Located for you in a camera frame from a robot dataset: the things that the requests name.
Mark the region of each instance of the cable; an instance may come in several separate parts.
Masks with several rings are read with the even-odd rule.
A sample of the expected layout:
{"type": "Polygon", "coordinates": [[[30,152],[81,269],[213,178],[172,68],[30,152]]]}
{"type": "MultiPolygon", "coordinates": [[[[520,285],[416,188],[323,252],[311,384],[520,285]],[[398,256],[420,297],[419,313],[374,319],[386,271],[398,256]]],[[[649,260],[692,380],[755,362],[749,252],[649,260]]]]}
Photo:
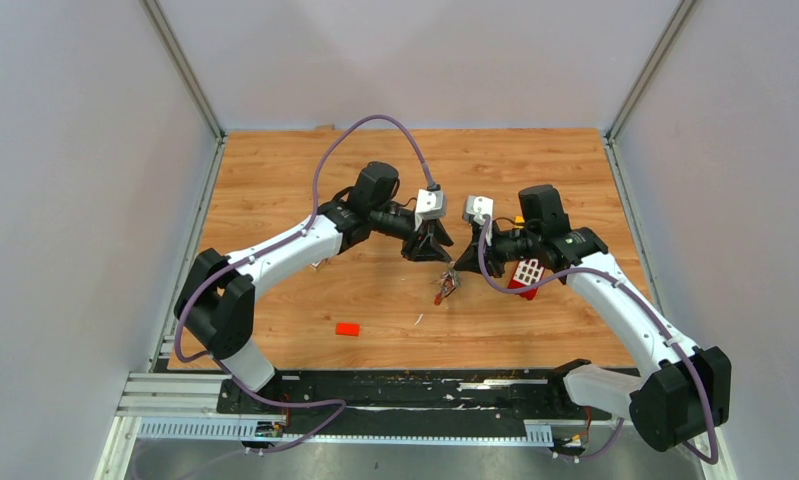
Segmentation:
{"type": "Polygon", "coordinates": [[[585,443],[587,443],[587,442],[590,441],[590,423],[591,423],[591,421],[593,419],[590,418],[590,413],[591,413],[590,412],[590,407],[584,407],[584,411],[585,411],[585,417],[586,417],[586,419],[585,419],[585,429],[582,430],[581,432],[573,435],[573,438],[575,438],[575,437],[585,437],[585,443]]]}
{"type": "Polygon", "coordinates": [[[512,219],[510,219],[508,217],[497,217],[497,218],[493,219],[494,222],[497,222],[499,220],[505,220],[506,222],[510,223],[511,225],[513,225],[515,227],[522,227],[522,226],[525,225],[524,223],[515,222],[514,220],[512,220],[512,219]]]}
{"type": "MultiPolygon", "coordinates": [[[[484,226],[482,226],[480,238],[485,238],[485,236],[487,236],[487,232],[490,231],[491,224],[492,222],[490,220],[490,215],[485,215],[484,226]]],[[[481,269],[481,275],[487,281],[488,285],[490,285],[499,292],[509,293],[509,294],[519,294],[527,292],[529,290],[533,290],[535,288],[542,287],[547,283],[552,282],[553,280],[556,280],[561,277],[566,277],[567,275],[572,275],[574,273],[589,273],[591,275],[595,275],[604,280],[607,280],[611,284],[616,284],[616,288],[619,288],[620,291],[625,293],[633,302],[637,304],[637,306],[641,310],[643,310],[643,313],[646,314],[646,316],[653,323],[653,325],[655,325],[655,328],[658,329],[662,337],[664,337],[667,340],[673,337],[670,331],[667,330],[667,327],[664,326],[664,322],[662,322],[661,319],[658,318],[658,316],[655,314],[652,308],[650,308],[649,304],[646,303],[646,300],[644,300],[640,295],[635,293],[631,288],[629,288],[625,284],[623,283],[618,284],[616,278],[603,271],[597,270],[595,268],[571,267],[566,270],[561,270],[560,272],[556,272],[544,279],[538,280],[537,282],[531,285],[526,285],[525,287],[505,288],[494,282],[493,278],[491,278],[490,276],[490,273],[487,271],[487,265],[485,265],[484,262],[484,248],[485,248],[485,242],[479,242],[478,262],[479,262],[479,268],[481,269]]],[[[702,378],[700,378],[699,376],[699,372],[696,371],[696,368],[693,366],[693,363],[690,361],[688,356],[685,355],[685,352],[682,350],[682,347],[680,347],[676,343],[671,344],[671,347],[673,351],[676,353],[676,355],[678,355],[678,357],[682,359],[682,363],[685,365],[685,368],[687,368],[688,372],[690,373],[691,378],[693,379],[693,384],[696,387],[696,393],[699,396],[699,402],[702,404],[702,412],[703,412],[703,417],[705,419],[705,429],[706,432],[708,432],[708,443],[710,445],[711,454],[705,455],[704,453],[697,450],[696,447],[691,445],[691,443],[688,441],[683,442],[683,444],[688,450],[693,452],[694,455],[699,457],[705,463],[708,463],[710,465],[716,465],[717,461],[719,460],[717,453],[717,432],[715,432],[714,430],[714,418],[712,418],[711,416],[711,404],[708,401],[708,395],[705,392],[705,385],[703,385],[702,378]]]]}
{"type": "Polygon", "coordinates": [[[404,204],[402,204],[402,205],[399,205],[399,206],[400,206],[400,207],[402,207],[402,208],[405,208],[405,207],[407,207],[408,205],[410,205],[410,204],[411,204],[411,201],[412,201],[412,200],[416,202],[416,201],[417,201],[417,197],[411,197],[411,198],[409,198],[409,199],[408,199],[408,201],[407,201],[407,202],[405,202],[404,204]]]}
{"type": "MultiPolygon", "coordinates": [[[[399,121],[396,120],[395,118],[390,117],[388,115],[376,114],[376,115],[366,116],[358,120],[354,124],[352,124],[351,127],[347,128],[345,132],[343,132],[339,137],[337,137],[337,139],[328,147],[328,149],[322,155],[322,158],[320,158],[319,162],[317,163],[317,168],[314,171],[314,179],[311,182],[311,197],[313,199],[313,208],[311,208],[311,214],[308,217],[308,221],[307,223],[305,223],[305,226],[302,228],[302,230],[297,231],[296,233],[293,233],[282,240],[279,240],[278,243],[274,245],[270,245],[262,249],[261,251],[256,252],[254,255],[252,255],[252,258],[258,258],[262,255],[272,252],[273,250],[281,248],[284,245],[287,245],[293,240],[301,237],[302,232],[307,232],[308,229],[310,229],[311,226],[313,226],[314,222],[317,219],[317,209],[319,208],[319,189],[317,184],[319,181],[320,172],[322,171],[322,167],[325,165],[326,160],[328,160],[329,155],[331,155],[331,153],[334,152],[337,146],[340,145],[340,143],[343,140],[345,140],[346,137],[348,137],[352,132],[357,130],[358,127],[360,127],[361,125],[370,122],[372,120],[385,120],[395,125],[396,128],[398,128],[405,135],[405,138],[408,139],[408,143],[411,144],[411,148],[414,149],[414,153],[416,153],[417,159],[419,159],[420,161],[420,166],[423,169],[423,175],[425,175],[426,177],[428,186],[434,187],[435,185],[437,185],[437,183],[434,181],[434,178],[431,176],[431,172],[428,169],[428,164],[425,161],[425,157],[423,157],[423,152],[420,151],[419,145],[417,145],[417,141],[414,140],[414,137],[411,135],[411,132],[409,132],[404,125],[399,123],[399,121]]],[[[181,336],[184,332],[184,325],[185,323],[187,323],[187,314],[193,308],[193,305],[196,304],[196,301],[199,299],[202,293],[204,293],[205,290],[208,289],[208,287],[213,285],[217,280],[219,280],[220,277],[222,277],[226,273],[234,270],[235,268],[242,267],[248,262],[249,262],[249,257],[246,257],[241,260],[238,260],[237,262],[228,264],[227,266],[223,267],[221,270],[211,275],[210,277],[208,277],[207,280],[202,282],[202,284],[199,285],[199,288],[197,288],[196,291],[193,292],[193,295],[191,295],[190,298],[187,300],[187,303],[184,305],[184,309],[181,311],[181,316],[178,318],[178,324],[175,327],[175,339],[174,339],[173,351],[175,352],[175,357],[178,359],[178,361],[182,363],[190,363],[208,354],[207,351],[204,351],[196,353],[189,357],[184,356],[184,352],[181,350],[181,336]]]]}
{"type": "MultiPolygon", "coordinates": [[[[254,262],[254,259],[260,258],[260,257],[266,255],[267,253],[270,253],[270,252],[272,252],[274,250],[277,250],[277,249],[289,244],[290,242],[292,242],[292,241],[294,241],[294,240],[298,239],[299,237],[302,237],[303,235],[306,234],[306,232],[311,228],[311,226],[313,226],[313,224],[314,224],[314,222],[316,221],[316,218],[317,218],[317,209],[319,207],[318,182],[319,182],[320,172],[322,171],[322,167],[325,165],[325,162],[328,160],[329,155],[331,155],[331,153],[337,148],[338,145],[340,145],[340,143],[343,140],[346,139],[346,137],[348,137],[352,132],[357,130],[358,127],[360,127],[361,125],[363,125],[363,124],[365,124],[365,123],[367,123],[369,121],[372,121],[372,120],[386,120],[386,121],[392,123],[393,125],[395,125],[405,135],[405,138],[408,139],[408,142],[411,144],[411,147],[414,149],[414,153],[416,153],[417,158],[420,161],[420,166],[421,166],[421,168],[423,170],[423,175],[425,175],[425,177],[426,177],[426,181],[428,182],[428,186],[429,187],[434,187],[435,185],[437,185],[437,183],[434,181],[434,178],[432,178],[432,176],[431,176],[431,172],[429,171],[428,164],[426,163],[425,158],[423,157],[422,151],[420,151],[419,145],[417,145],[417,142],[416,142],[416,140],[414,140],[414,137],[411,135],[411,132],[409,132],[408,129],[405,128],[404,125],[399,123],[398,120],[394,119],[393,117],[387,116],[387,115],[369,115],[369,116],[364,117],[361,120],[358,120],[357,122],[355,122],[351,127],[346,129],[346,131],[344,131],[339,137],[337,137],[337,139],[328,147],[328,149],[325,151],[325,153],[322,155],[322,157],[320,158],[319,162],[317,163],[316,170],[314,171],[313,182],[311,183],[311,195],[312,195],[312,198],[313,198],[313,208],[311,209],[310,216],[308,217],[308,220],[305,223],[304,227],[301,230],[297,230],[295,233],[293,233],[293,234],[291,234],[291,235],[279,240],[278,242],[276,242],[276,243],[274,243],[272,245],[269,245],[267,247],[262,248],[258,252],[255,252],[254,254],[252,254],[252,255],[250,255],[248,257],[242,258],[240,260],[237,260],[237,261],[235,261],[233,263],[230,263],[230,264],[226,265],[225,267],[223,267],[222,269],[220,269],[219,271],[217,271],[216,273],[214,273],[213,275],[208,277],[204,282],[201,283],[201,285],[199,285],[199,287],[196,289],[196,291],[194,291],[193,294],[190,295],[190,298],[187,300],[187,303],[184,304],[184,308],[181,310],[181,315],[178,318],[178,324],[175,327],[175,339],[174,339],[174,342],[173,342],[174,343],[173,344],[173,351],[175,352],[175,357],[178,358],[178,360],[180,362],[182,362],[182,363],[190,363],[190,362],[192,362],[192,361],[194,361],[194,360],[196,360],[198,358],[201,358],[201,357],[203,357],[205,355],[208,355],[207,351],[202,351],[202,352],[198,352],[196,354],[193,354],[193,355],[187,357],[187,356],[184,355],[184,352],[181,349],[181,338],[182,338],[183,333],[184,333],[184,326],[187,323],[187,316],[190,313],[190,311],[193,309],[193,306],[196,304],[196,301],[198,301],[199,297],[201,297],[202,294],[209,287],[214,285],[217,282],[217,280],[219,280],[223,275],[227,274],[228,272],[230,272],[230,271],[232,271],[232,270],[234,270],[236,268],[239,268],[239,267],[249,263],[250,261],[254,262]]],[[[394,190],[394,193],[393,193],[394,196],[395,196],[395,194],[396,194],[396,192],[398,190],[399,190],[399,182],[397,182],[396,188],[394,190]]],[[[228,370],[220,362],[217,362],[216,359],[214,359],[214,361],[217,363],[217,365],[219,365],[219,367],[223,371],[226,371],[227,373],[230,373],[230,372],[228,372],[228,370]]],[[[277,401],[274,401],[274,400],[269,400],[267,398],[261,397],[257,393],[253,392],[246,385],[244,385],[240,381],[240,379],[238,379],[234,375],[232,375],[232,381],[238,387],[240,387],[240,389],[242,389],[243,392],[245,392],[249,397],[253,398],[254,400],[256,400],[258,402],[261,402],[261,403],[264,403],[264,404],[267,404],[267,405],[271,405],[271,406],[275,406],[275,407],[281,407],[281,408],[314,408],[314,407],[325,407],[325,406],[330,406],[330,405],[338,405],[338,409],[334,413],[332,413],[327,419],[325,419],[322,423],[317,425],[316,428],[314,428],[310,432],[302,435],[301,437],[297,438],[296,440],[293,440],[292,442],[286,443],[286,444],[278,446],[278,447],[257,449],[257,451],[258,451],[258,453],[260,455],[263,455],[264,453],[283,452],[285,450],[289,450],[289,449],[291,449],[293,447],[296,447],[297,445],[300,445],[301,443],[305,442],[309,438],[311,438],[314,435],[316,435],[317,433],[319,433],[320,430],[325,428],[329,423],[331,423],[335,418],[337,418],[337,416],[340,415],[340,413],[343,412],[343,410],[346,408],[346,402],[344,400],[342,400],[342,399],[322,400],[322,401],[318,401],[318,402],[305,402],[305,403],[277,402],[277,401]]],[[[217,459],[213,459],[210,462],[206,463],[204,466],[207,466],[209,463],[215,463],[218,460],[221,460],[222,458],[227,458],[228,456],[231,456],[231,455],[232,454],[226,454],[225,456],[219,457],[217,459]]],[[[181,477],[181,478],[187,478],[187,477],[192,476],[192,475],[193,475],[193,473],[190,473],[189,475],[181,477]]]]}
{"type": "Polygon", "coordinates": [[[587,455],[567,455],[567,454],[564,454],[564,453],[553,452],[552,453],[552,458],[563,457],[563,458],[571,460],[571,461],[573,461],[575,463],[587,462],[589,460],[596,460],[597,458],[599,458],[599,457],[605,455],[606,453],[608,453],[608,450],[611,449],[611,446],[614,445],[614,443],[620,437],[620,434],[623,433],[623,424],[625,424],[625,423],[626,423],[626,421],[623,418],[617,420],[617,427],[614,429],[614,432],[611,433],[611,437],[608,438],[608,441],[605,442],[605,445],[603,445],[602,448],[600,448],[599,450],[597,450],[595,452],[588,453],[587,455]]]}

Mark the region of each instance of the wooden table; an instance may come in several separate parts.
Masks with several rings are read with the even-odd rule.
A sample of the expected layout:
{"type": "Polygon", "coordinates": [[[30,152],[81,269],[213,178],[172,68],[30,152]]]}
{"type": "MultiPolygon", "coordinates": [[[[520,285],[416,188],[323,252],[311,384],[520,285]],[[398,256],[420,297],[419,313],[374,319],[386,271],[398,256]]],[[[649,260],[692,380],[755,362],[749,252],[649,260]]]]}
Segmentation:
{"type": "MultiPolygon", "coordinates": [[[[517,192],[551,183],[573,227],[592,228],[629,278],[646,284],[600,137],[592,129],[416,130],[434,178],[448,196],[443,220],[457,258],[470,227],[461,220],[467,195],[496,201],[495,215],[519,214],[517,192]]],[[[257,244],[303,220],[320,155],[339,131],[242,132],[228,138],[200,251],[227,253],[257,244]]],[[[419,163],[396,130],[355,132],[329,158],[320,200],[352,185],[370,160],[396,167],[400,202],[425,186],[419,163]]],[[[577,357],[632,365],[614,334],[581,298],[554,283],[533,301],[491,289],[463,273],[461,286],[434,306],[440,263],[412,263],[400,241],[373,234],[272,288],[255,307],[254,340],[279,368],[423,368],[557,366],[577,357]],[[423,314],[418,325],[414,323],[423,314]],[[334,333],[337,322],[361,326],[359,337],[334,333]]],[[[509,266],[500,282],[513,272],[509,266]]],[[[184,351],[200,349],[185,332],[184,351]]],[[[211,368],[204,358],[170,368],[211,368]]]]}

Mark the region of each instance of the small red block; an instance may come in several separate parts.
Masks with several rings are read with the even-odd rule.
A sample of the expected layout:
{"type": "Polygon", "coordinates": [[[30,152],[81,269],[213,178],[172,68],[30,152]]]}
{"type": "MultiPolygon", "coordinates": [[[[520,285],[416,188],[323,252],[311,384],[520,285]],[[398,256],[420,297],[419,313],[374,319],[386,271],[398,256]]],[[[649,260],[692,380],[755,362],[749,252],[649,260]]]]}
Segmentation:
{"type": "Polygon", "coordinates": [[[357,337],[361,331],[361,326],[357,323],[338,323],[334,333],[337,335],[348,335],[350,337],[357,337]]]}

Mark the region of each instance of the white wall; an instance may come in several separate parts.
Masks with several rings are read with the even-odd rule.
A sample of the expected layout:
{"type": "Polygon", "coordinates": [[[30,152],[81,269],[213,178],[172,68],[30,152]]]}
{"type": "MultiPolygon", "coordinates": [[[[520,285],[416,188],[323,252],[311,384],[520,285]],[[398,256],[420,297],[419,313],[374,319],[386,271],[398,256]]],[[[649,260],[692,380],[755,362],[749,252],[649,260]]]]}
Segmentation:
{"type": "Polygon", "coordinates": [[[0,2],[0,479],[92,476],[212,149],[139,2],[0,2]]]}
{"type": "Polygon", "coordinates": [[[700,2],[619,143],[667,313],[732,359],[738,478],[799,478],[799,1],[700,2]]]}
{"type": "Polygon", "coordinates": [[[162,0],[227,129],[610,126],[677,0],[162,0]]]}

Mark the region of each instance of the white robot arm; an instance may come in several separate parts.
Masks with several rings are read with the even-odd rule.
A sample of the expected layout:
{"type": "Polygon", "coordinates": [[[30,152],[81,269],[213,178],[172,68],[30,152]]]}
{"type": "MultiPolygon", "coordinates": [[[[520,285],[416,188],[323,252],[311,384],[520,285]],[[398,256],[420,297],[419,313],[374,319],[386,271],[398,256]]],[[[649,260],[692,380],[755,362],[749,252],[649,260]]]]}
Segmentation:
{"type": "Polygon", "coordinates": [[[270,240],[226,256],[213,249],[200,253],[176,302],[175,315],[182,316],[188,298],[202,290],[208,279],[223,269],[231,270],[213,283],[215,288],[207,286],[199,292],[184,325],[244,385],[253,391],[261,389],[275,375],[275,368],[251,340],[254,305],[274,285],[309,264],[345,252],[372,231],[402,239],[402,256],[410,261],[451,261],[441,246],[453,244],[439,220],[446,214],[443,192],[437,186],[420,190],[414,210],[409,210],[393,201],[398,187],[396,169],[371,162],[354,186],[319,207],[313,222],[309,218],[270,240]],[[217,289],[224,290],[222,295],[217,289]]]}
{"type": "Polygon", "coordinates": [[[547,281],[558,278],[599,313],[640,374],[625,375],[575,360],[550,376],[553,389],[557,387],[563,397],[556,403],[596,407],[631,419],[650,446],[665,451],[706,430],[705,409],[689,362],[704,384],[714,424],[724,423],[731,380],[728,357],[717,347],[702,350],[667,321],[631,284],[593,231],[572,229],[552,186],[527,188],[519,198],[524,224],[509,231],[500,231],[491,222],[491,199],[467,199],[464,219],[473,227],[473,239],[455,269],[499,277],[506,262],[538,259],[555,272],[547,281]]]}

